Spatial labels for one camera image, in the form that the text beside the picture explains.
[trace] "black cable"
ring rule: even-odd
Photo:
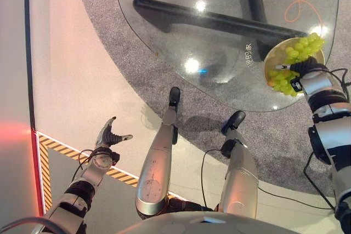
[[[334,78],[340,82],[340,86],[341,86],[343,92],[345,93],[348,102],[350,102],[350,95],[349,95],[349,91],[348,91],[348,89],[347,89],[347,86],[349,86],[350,83],[346,83],[346,82],[345,82],[345,76],[346,76],[346,74],[347,74],[347,72],[348,72],[348,69],[347,69],[347,68],[340,68],[340,69],[336,69],[336,70],[332,70],[332,71],[325,70],[325,69],[318,69],[318,70],[310,70],[310,71],[308,71],[308,72],[318,72],[318,71],[327,72],[327,73],[329,73],[330,75],[334,76]],[[344,71],[344,73],[343,73],[341,79],[340,79],[338,76],[336,76],[336,75],[334,74],[334,72],[336,72],[336,71]]]
[[[266,191],[266,190],[263,190],[263,189],[260,188],[260,187],[258,187],[258,189],[260,189],[262,192],[265,192],[265,193],[267,193],[267,194],[269,194],[269,195],[272,195],[272,196],[274,196],[274,197],[280,197],[280,198],[285,198],[285,199],[288,199],[288,200],[292,200],[292,201],[295,201],[295,202],[300,203],[300,204],[304,204],[305,206],[309,206],[309,207],[312,207],[312,208],[318,208],[318,209],[332,209],[332,208],[320,208],[320,207],[316,207],[316,206],[313,206],[313,205],[304,203],[304,202],[302,202],[302,201],[299,201],[299,200],[296,200],[296,199],[293,199],[293,198],[279,196],[279,195],[270,193],[270,192],[268,192],[268,191]]]
[[[202,158],[202,164],[201,164],[201,190],[202,190],[202,197],[203,197],[203,202],[205,203],[205,207],[207,208],[207,204],[206,204],[206,199],[205,199],[205,192],[203,191],[203,182],[202,182],[202,171],[203,171],[203,163],[205,161],[205,157],[207,155],[208,152],[211,152],[211,151],[220,151],[220,149],[210,149],[210,150],[207,150],[205,152],[205,154],[203,155],[203,158]]]
[[[316,184],[312,181],[312,179],[307,175],[307,168],[309,166],[309,163],[311,162],[311,159],[313,157],[314,152],[312,152],[307,160],[307,163],[305,165],[305,167],[303,168],[303,174],[306,176],[306,178],[308,179],[308,181],[313,185],[313,187],[317,190],[317,192],[319,193],[319,195],[325,200],[325,202],[329,205],[329,207],[335,211],[335,207],[329,202],[329,200],[326,198],[326,196],[322,193],[322,191],[320,191],[320,189],[316,186]]]
[[[36,217],[36,216],[15,220],[15,221],[11,222],[10,224],[3,226],[0,229],[0,233],[4,233],[10,229],[13,229],[14,227],[17,227],[17,226],[23,225],[23,224],[28,224],[28,223],[37,223],[40,225],[44,225],[45,227],[50,229],[54,234],[69,234],[68,232],[63,230],[59,225],[52,222],[51,220],[46,219],[46,218]]]
[[[71,182],[74,181],[74,179],[75,179],[75,177],[76,177],[76,174],[78,173],[78,170],[79,170],[80,168],[82,168],[82,166],[84,165],[84,163],[85,163],[86,161],[89,162],[94,156],[99,156],[99,155],[109,155],[109,154],[108,154],[108,153],[96,153],[96,154],[91,155],[91,156],[87,157],[86,159],[84,159],[83,162],[81,162],[80,159],[78,158],[79,166],[77,167],[75,173],[73,174],[73,177],[72,177]]]
[[[82,166],[81,166],[81,154],[82,153],[84,153],[84,152],[87,152],[87,151],[90,151],[90,152],[93,152],[93,150],[91,150],[91,149],[84,149],[83,151],[81,151],[80,153],[79,153],[79,156],[78,156],[78,162],[79,162],[79,165],[80,165],[80,167],[82,168]]]
[[[202,158],[202,164],[201,164],[201,191],[202,191],[203,202],[204,202],[206,208],[207,208],[207,204],[206,204],[206,199],[205,199],[205,192],[204,192],[204,190],[203,190],[202,172],[203,172],[203,164],[204,164],[204,162],[205,162],[205,157],[206,157],[207,153],[209,153],[209,152],[211,152],[211,151],[220,151],[220,150],[219,150],[219,149],[210,149],[210,150],[207,150],[207,151],[205,152],[205,154],[203,155],[203,158]],[[305,206],[309,206],[309,207],[312,207],[312,208],[326,209],[326,210],[328,210],[328,209],[335,210],[335,207],[329,202],[329,200],[325,197],[325,195],[319,190],[319,188],[314,184],[314,182],[313,182],[313,181],[309,178],[309,176],[305,173],[305,170],[306,170],[306,168],[308,167],[308,165],[309,165],[309,163],[310,163],[310,161],[311,161],[312,154],[310,155],[310,157],[309,157],[309,159],[308,159],[308,162],[307,162],[305,168],[303,169],[303,172],[304,172],[305,176],[307,177],[307,179],[311,182],[311,184],[316,188],[316,190],[317,190],[318,193],[321,195],[321,197],[327,202],[327,204],[330,206],[330,208],[316,207],[316,206],[313,206],[313,205],[304,203],[304,202],[302,202],[302,201],[299,201],[299,200],[296,200],[296,199],[293,199],[293,198],[284,197],[284,196],[279,196],[279,195],[270,193],[270,192],[268,192],[268,191],[266,191],[266,190],[263,190],[263,189],[260,188],[259,186],[258,186],[258,189],[260,189],[262,192],[265,192],[265,193],[267,193],[267,194],[269,194],[269,195],[272,195],[272,196],[274,196],[274,197],[280,197],[280,198],[288,199],[288,200],[291,200],[291,201],[295,201],[295,202],[297,202],[297,203],[300,203],[300,204],[303,204],[303,205],[305,205]]]

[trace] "glass table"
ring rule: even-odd
[[[206,94],[246,111],[274,111],[299,99],[267,86],[264,58],[285,39],[317,32],[327,62],[338,11],[338,0],[118,1],[157,57]]]

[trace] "yellow bowl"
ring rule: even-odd
[[[266,57],[263,61],[263,63],[264,63],[263,71],[264,71],[264,78],[267,82],[270,80],[270,77],[268,74],[269,71],[275,70],[276,65],[284,64],[284,60],[287,57],[285,49],[287,47],[294,47],[294,45],[296,43],[298,43],[300,39],[301,38],[286,39],[286,40],[280,42],[278,45],[276,45],[266,55]],[[324,53],[322,52],[322,50],[320,50],[316,54],[314,54],[313,57],[315,57],[319,63],[322,63],[322,64],[325,63]]]

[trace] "silver robot leg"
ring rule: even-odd
[[[235,112],[222,133],[226,136],[222,154],[230,158],[218,211],[229,214],[256,217],[258,175],[256,163],[246,142],[237,131],[245,113]]]
[[[162,119],[150,150],[144,161],[137,185],[135,206],[141,218],[162,214],[167,209],[167,194],[171,177],[172,144],[177,143],[175,127],[180,90],[173,87],[169,107]]]

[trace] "bunch of grapes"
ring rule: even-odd
[[[294,64],[307,60],[309,56],[317,53],[323,47],[323,44],[324,39],[320,38],[317,33],[300,38],[294,47],[287,47],[285,49],[287,58],[284,60],[284,64]],[[298,76],[299,73],[289,70],[269,71],[270,80],[268,85],[273,87],[277,92],[295,97],[297,93],[292,88],[290,81]]]

